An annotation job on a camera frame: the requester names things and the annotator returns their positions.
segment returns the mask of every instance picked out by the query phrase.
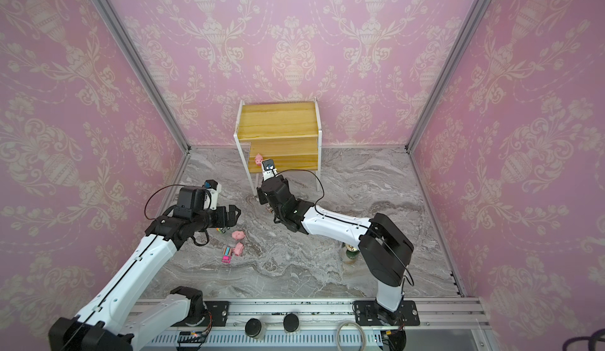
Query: white metal frame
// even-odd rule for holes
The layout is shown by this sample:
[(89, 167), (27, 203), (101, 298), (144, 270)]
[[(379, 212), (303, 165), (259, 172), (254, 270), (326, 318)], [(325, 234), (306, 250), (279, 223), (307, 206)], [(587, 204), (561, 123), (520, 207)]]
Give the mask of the white metal frame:
[(491, 0), (474, 0), (466, 15), (465, 21), (462, 24), (462, 28), (458, 33), (458, 37), (452, 46), (450, 54), (443, 64), (443, 68), (431, 90), (427, 104), (424, 106), (422, 113), (420, 113), (418, 122), (416, 122), (416, 125), (414, 126), (414, 130), (412, 130), (412, 135), (410, 136), (410, 141), (407, 145), (408, 152), (414, 152), (419, 145), (422, 132), (424, 132), (432, 113), (435, 111), (435, 108), (437, 108), (439, 98), (441, 98), (443, 91), (447, 88), (451, 76), (454, 75), (454, 71), (462, 59), (466, 47), (470, 44), (471, 38), (473, 38), (473, 34), (475, 33), (475, 30), (477, 30), (481, 19), (483, 19), (483, 14), (485, 14), (490, 2)]
[(145, 67), (145, 63), (141, 58), (139, 51), (134, 46), (134, 43), (128, 36), (128, 32), (122, 24), (119, 15), (111, 5), (111, 0), (92, 0), (92, 2), (95, 5), (98, 13), (103, 18), (103, 21), (105, 21), (105, 24), (107, 25), (111, 35), (116, 40), (118, 47), (123, 52), (126, 60), (132, 67), (132, 71), (139, 78), (141, 86), (143, 86), (143, 89), (149, 95), (149, 98), (155, 105), (160, 117), (166, 123), (166, 126), (171, 135), (174, 137), (178, 147), (185, 153), (189, 152), (191, 146), (187, 140), (187, 137), (179, 126), (177, 119), (174, 117), (170, 106), (162, 97), (158, 85), (154, 82), (151, 74), (149, 74), (149, 71)]
[(453, 272), (454, 280), (456, 282), (456, 285), (458, 286), (458, 293), (461, 296), (465, 297), (468, 295), (468, 291), (466, 290), (464, 282), (461, 279), (458, 279), (458, 276), (462, 276), (462, 274), (460, 274), (458, 265), (456, 264), (454, 258), (452, 257), (454, 254), (452, 254), (450, 245), (447, 243), (447, 241), (445, 239), (445, 236), (441, 230), (442, 228), (439, 226), (438, 217), (437, 217), (437, 214), (435, 213), (435, 206), (433, 205), (433, 203), (431, 201), (431, 197), (427, 195), (428, 190), (424, 184), (424, 181), (421, 179), (420, 174), (418, 173), (418, 171), (419, 171), (418, 165), (417, 165), (416, 161), (414, 160), (414, 156), (412, 154), (410, 154), (409, 157), (410, 157), (410, 161), (412, 162), (412, 171), (414, 173), (414, 176), (416, 177), (416, 181), (418, 181), (418, 183), (420, 184), (420, 192), (422, 193), (422, 198), (424, 199), (428, 215), (431, 218), (431, 223), (433, 224), (433, 228), (435, 229), (435, 233), (437, 234), (437, 241), (439, 242), (439, 245), (441, 246), (443, 252), (445, 253), (445, 263), (448, 264), (448, 267)]
[[(185, 152), (183, 157), (181, 158), (181, 162), (178, 164), (178, 167), (174, 174), (172, 175), (172, 180), (170, 180), (170, 184), (179, 184), (181, 182), (181, 178), (183, 177), (183, 173), (185, 172), (185, 168), (189, 164), (189, 160), (191, 159), (191, 154)], [(158, 217), (160, 214), (166, 210), (171, 204), (176, 203), (176, 196), (178, 190), (181, 188), (178, 186), (172, 186), (166, 189), (166, 194), (162, 199), (162, 204), (158, 207), (157, 214), (155, 217)]]
[[(239, 102), (239, 110), (237, 111), (237, 119), (235, 120), (235, 130), (233, 131), (233, 139), (235, 140), (235, 146), (237, 146), (237, 150), (239, 151), (241, 163), (244, 165), (244, 170), (246, 170), (246, 175), (248, 176), (248, 181), (250, 182), (250, 188), (252, 189), (252, 194), (256, 195), (256, 187), (254, 187), (254, 184), (252, 183), (252, 176), (250, 176), (250, 170), (248, 170), (248, 161), (246, 160), (244, 151), (241, 149), (241, 144), (239, 143), (239, 138), (237, 137), (237, 132), (239, 131), (239, 121), (241, 119), (241, 109), (243, 107), (244, 101)], [(256, 176), (256, 186), (258, 187), (258, 175)]]
[[(318, 131), (318, 136), (317, 136), (317, 171), (316, 171), (316, 175), (317, 178), (321, 179), (321, 118), (320, 118), (320, 107), (317, 104), (317, 99), (313, 100), (313, 103), (315, 104), (315, 115), (317, 116), (317, 131)], [(242, 150), (241, 148), (241, 143), (239, 142), (239, 137), (237, 135), (238, 131), (239, 131), (239, 121), (241, 120), (241, 111), (242, 108), (244, 107), (245, 103), (244, 101), (240, 101), (239, 102), (239, 109), (237, 111), (237, 119), (235, 120), (235, 130), (233, 131), (233, 139), (235, 140), (235, 146), (237, 147), (237, 150), (239, 151), (239, 157), (241, 158), (241, 163), (244, 165), (244, 170), (246, 170), (246, 176), (248, 177), (248, 182), (250, 183), (250, 188), (252, 189), (252, 194), (256, 196), (256, 188), (258, 187), (258, 181), (260, 178), (260, 174), (257, 173), (256, 174), (256, 183), (252, 182), (252, 175), (250, 174), (250, 170), (248, 170), (248, 161), (246, 156), (244, 155), (244, 150)], [(320, 190), (320, 181), (316, 182), (316, 187), (317, 190)]]
[[(321, 118), (320, 106), (317, 104), (317, 98), (313, 99), (315, 103), (315, 115), (317, 115), (317, 178), (321, 179)], [(320, 181), (316, 182), (317, 190), (320, 190)]]

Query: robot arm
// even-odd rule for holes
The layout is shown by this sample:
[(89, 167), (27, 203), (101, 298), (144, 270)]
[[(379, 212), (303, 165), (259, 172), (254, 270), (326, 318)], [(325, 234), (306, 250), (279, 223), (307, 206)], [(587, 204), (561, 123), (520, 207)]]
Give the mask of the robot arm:
[(259, 200), (261, 204), (269, 203), (274, 222), (293, 232), (324, 235), (359, 249), (377, 279), (376, 302), (387, 311), (383, 317), (388, 322), (396, 321), (393, 314), (403, 296), (404, 273), (414, 250), (412, 242), (382, 213), (372, 219), (351, 217), (297, 199), (290, 192), (288, 180), (276, 173), (271, 159), (262, 161), (262, 170)]
[(201, 291), (178, 287), (162, 302), (127, 323), (135, 302), (162, 266), (208, 227), (231, 227), (241, 211), (235, 205), (217, 206), (221, 185), (206, 181), (204, 187), (180, 189), (177, 204), (153, 220), (139, 246), (110, 282), (78, 314), (59, 318), (49, 330), (52, 351), (134, 350), (138, 351), (160, 332), (181, 320), (197, 324), (204, 317)]

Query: wire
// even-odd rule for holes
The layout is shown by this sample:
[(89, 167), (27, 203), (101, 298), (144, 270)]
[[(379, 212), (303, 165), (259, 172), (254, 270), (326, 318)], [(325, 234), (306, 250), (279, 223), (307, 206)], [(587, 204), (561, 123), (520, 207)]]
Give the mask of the wire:
[(340, 331), (346, 325), (353, 325), (353, 327), (356, 327), (359, 330), (359, 332), (361, 333), (361, 348), (359, 349), (359, 351), (364, 351), (366, 349), (366, 345), (367, 345), (366, 333), (364, 332), (364, 330), (361, 328), (360, 325), (357, 325), (357, 323), (352, 322), (352, 321), (345, 321), (345, 322), (341, 323), (340, 325), (338, 325), (338, 327), (337, 327), (337, 350), (343, 351), (343, 349), (340, 346)]
[(212, 206), (212, 195), (210, 195), (210, 192), (208, 192), (207, 189), (204, 190), (206, 196), (208, 196), (208, 208), (210, 208)]
[(148, 219), (148, 220), (155, 220), (155, 218), (154, 219), (150, 219), (150, 218), (147, 217), (147, 205), (149, 204), (149, 202), (151, 201), (151, 199), (155, 196), (155, 194), (157, 194), (158, 192), (160, 192), (161, 190), (163, 190), (165, 188), (174, 187), (174, 186), (187, 187), (187, 185), (185, 185), (185, 184), (171, 184), (171, 185), (168, 185), (168, 186), (164, 186), (164, 187), (158, 189), (157, 191), (155, 191), (151, 196), (149, 196), (149, 198), (147, 199), (147, 203), (145, 203), (145, 207), (143, 209), (143, 214), (145, 214), (145, 218), (146, 219)]
[(579, 341), (588, 341), (588, 350), (589, 351), (595, 351), (596, 350), (596, 342), (605, 342), (605, 338), (603, 338), (604, 335), (605, 335), (605, 329), (601, 329), (601, 330), (595, 331), (589, 337), (570, 338), (570, 339), (566, 340), (565, 343), (563, 343), (563, 351), (567, 351), (568, 347), (572, 343), (576, 343), (576, 342), (579, 342)]
[(178, 347), (177, 347), (178, 351), (182, 351), (183, 350), (183, 347), (181, 346), (181, 343), (199, 343), (200, 345), (197, 346), (197, 348), (196, 348), (196, 351), (197, 351), (197, 350), (199, 350), (201, 348), (201, 345), (206, 342), (206, 340), (208, 339), (208, 335), (210, 335), (210, 331), (212, 330), (212, 312), (210, 312), (209, 310), (207, 310), (206, 314), (208, 314), (208, 316), (210, 317), (210, 321), (208, 322), (208, 325), (206, 326), (206, 329), (203, 332), (201, 332), (202, 335), (200, 337), (195, 336), (194, 338), (190, 338), (190, 339), (184, 340), (184, 341), (179, 340), (178, 341)]
[(196, 241), (195, 237), (190, 237), (195, 246), (198, 246), (198, 247), (206, 246), (208, 244), (208, 242), (210, 242), (210, 237), (208, 236), (208, 230), (205, 229), (204, 233), (206, 234), (206, 242), (204, 242), (204, 243), (199, 243), (198, 241)]
[[(402, 332), (401, 337), (402, 337), (403, 345), (400, 345), (400, 346), (403, 346), (403, 347), (401, 347), (400, 349), (403, 350), (405, 348), (406, 343), (408, 342), (408, 337), (405, 335), (405, 331)], [(393, 342), (391, 342), (391, 340), (389, 338), (381, 337), (381, 340), (383, 343), (385, 343), (389, 347), (389, 351), (395, 350), (395, 345), (393, 344)]]
[[(317, 179), (317, 181), (320, 183), (320, 187), (321, 187), (321, 197), (320, 197), (320, 198), (318, 198), (317, 200), (315, 200), (315, 203), (313, 204), (313, 208), (314, 208), (314, 210), (315, 210), (317, 213), (321, 214), (322, 216), (328, 217), (329, 219), (332, 219), (332, 220), (337, 220), (337, 221), (341, 221), (341, 222), (348, 223), (348, 224), (351, 224), (351, 225), (355, 225), (355, 226), (361, 226), (361, 227), (364, 227), (364, 228), (366, 228), (367, 230), (369, 230), (370, 232), (374, 233), (374, 235), (375, 235), (375, 236), (377, 236), (379, 239), (381, 239), (381, 238), (382, 238), (382, 236), (381, 236), (381, 235), (377, 234), (377, 233), (376, 233), (376, 232), (375, 232), (373, 229), (370, 229), (368, 226), (365, 226), (365, 225), (360, 225), (360, 224), (358, 224), (358, 223), (354, 223), (354, 222), (348, 222), (348, 221), (345, 221), (345, 220), (342, 220), (342, 219), (337, 219), (337, 218), (335, 218), (335, 217), (328, 216), (327, 214), (325, 214), (325, 213), (322, 213), (322, 212), (318, 211), (318, 210), (317, 210), (317, 203), (318, 203), (318, 202), (319, 202), (319, 201), (320, 201), (322, 198), (324, 198), (324, 196), (326, 195), (326, 190), (324, 190), (324, 185), (323, 185), (323, 184), (321, 184), (321, 179), (320, 179), (320, 178), (319, 178), (317, 175), (315, 175), (315, 173), (314, 173), (313, 171), (310, 171), (310, 170), (304, 170), (304, 169), (299, 169), (299, 168), (289, 168), (288, 170), (284, 170), (284, 171), (282, 171), (282, 172), (280, 172), (280, 173), (277, 173), (275, 176), (277, 176), (277, 175), (281, 175), (281, 174), (286, 173), (286, 172), (288, 172), (288, 171), (306, 171), (307, 173), (313, 174), (313, 176), (315, 177), (315, 179)], [(404, 267), (405, 272), (407, 272), (407, 273), (408, 273), (408, 276), (410, 277), (410, 279), (411, 279), (412, 281), (410, 282), (410, 279), (407, 279), (407, 277), (406, 277), (406, 279), (408, 280), (408, 283), (409, 283), (409, 284), (410, 284), (410, 285), (413, 287), (413, 286), (414, 286), (414, 278), (412, 277), (412, 274), (410, 273), (410, 270), (408, 270), (408, 268), (405, 266), (404, 262), (402, 262), (402, 261), (401, 261), (401, 259), (399, 259), (399, 257), (397, 256), (397, 254), (395, 254), (395, 251), (393, 251), (393, 249), (391, 249), (391, 247), (389, 246), (389, 244), (387, 244), (386, 242), (383, 242), (383, 245), (385, 245), (386, 247), (388, 247), (388, 248), (389, 248), (389, 250), (391, 251), (391, 253), (393, 253), (393, 255), (394, 255), (396, 258), (397, 258), (397, 260), (399, 261), (399, 263), (401, 263), (401, 265)]]
[[(155, 242), (155, 239), (157, 238), (157, 234), (155, 234), (155, 237), (152, 239), (151, 242), (149, 242), (149, 244), (147, 245), (147, 247), (141, 251), (141, 253), (139, 254), (139, 256), (142, 256), (147, 249), (149, 249), (149, 247), (151, 245), (153, 245), (153, 243)], [(128, 274), (128, 271), (130, 271), (130, 269), (132, 268), (132, 266), (134, 266), (135, 263), (132, 263), (128, 269), (124, 272), (124, 274), (118, 279), (117, 283), (111, 287), (111, 289), (109, 290), (109, 292), (107, 292), (107, 294), (102, 298), (102, 300), (99, 302), (99, 304), (97, 306), (101, 306), (103, 304), (103, 302), (105, 302), (105, 300), (107, 299), (107, 297), (111, 294), (111, 292), (113, 292), (114, 288), (120, 284), (120, 282), (122, 281), (122, 279), (124, 279), (124, 277), (126, 276), (126, 274)], [(63, 351), (65, 349), (65, 347), (67, 347), (69, 345), (69, 343), (73, 340), (73, 338), (76, 336), (76, 334), (80, 331), (80, 329), (82, 328), (82, 326), (84, 326), (84, 324), (86, 324), (86, 322), (88, 322), (88, 320), (95, 314), (96, 312), (92, 312), (90, 313), (90, 315), (87, 317), (87, 319), (85, 319), (82, 324), (76, 329), (76, 331), (72, 334), (72, 336), (67, 340), (67, 342), (65, 342), (65, 344), (63, 345), (63, 347), (61, 347), (61, 349), (59, 351)]]

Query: pink wallpaper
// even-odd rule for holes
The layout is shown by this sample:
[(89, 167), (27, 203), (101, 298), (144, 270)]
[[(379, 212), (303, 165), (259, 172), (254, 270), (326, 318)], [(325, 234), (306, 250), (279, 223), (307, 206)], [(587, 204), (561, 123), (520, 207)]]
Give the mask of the pink wallpaper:
[(414, 154), (504, 351), (605, 327), (603, 8), (493, 0)]
[(47, 349), (138, 244), (182, 154), (89, 0), (0, 10), (0, 344)]
[(320, 104), (324, 143), (405, 144), (473, 0), (111, 0), (192, 145), (241, 99)]

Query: gray marble surface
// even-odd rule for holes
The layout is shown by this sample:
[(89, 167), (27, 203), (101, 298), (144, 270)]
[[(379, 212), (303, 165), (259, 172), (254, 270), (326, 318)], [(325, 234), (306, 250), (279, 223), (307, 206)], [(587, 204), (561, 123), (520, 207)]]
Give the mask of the gray marble surface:
[[(315, 201), (313, 175), (284, 174), (291, 192)], [(166, 296), (174, 287), (201, 289), (205, 297), (343, 297), (374, 296), (376, 280), (361, 255), (350, 260), (340, 242), (319, 235), (292, 233), (273, 223), (273, 215), (252, 195), (237, 150), (193, 152), (181, 183), (201, 185), (207, 179), (222, 184), (220, 204), (241, 210), (238, 226), (246, 238), (242, 256), (222, 263), (225, 246), (235, 246), (231, 231), (209, 232), (210, 243), (196, 247), (188, 241), (158, 272), (143, 293)], [(412, 164), (403, 149), (324, 149), (322, 182), (325, 209), (359, 217), (387, 214), (412, 241), (410, 271), (416, 285), (408, 296), (454, 296), (456, 287), (437, 241)]]

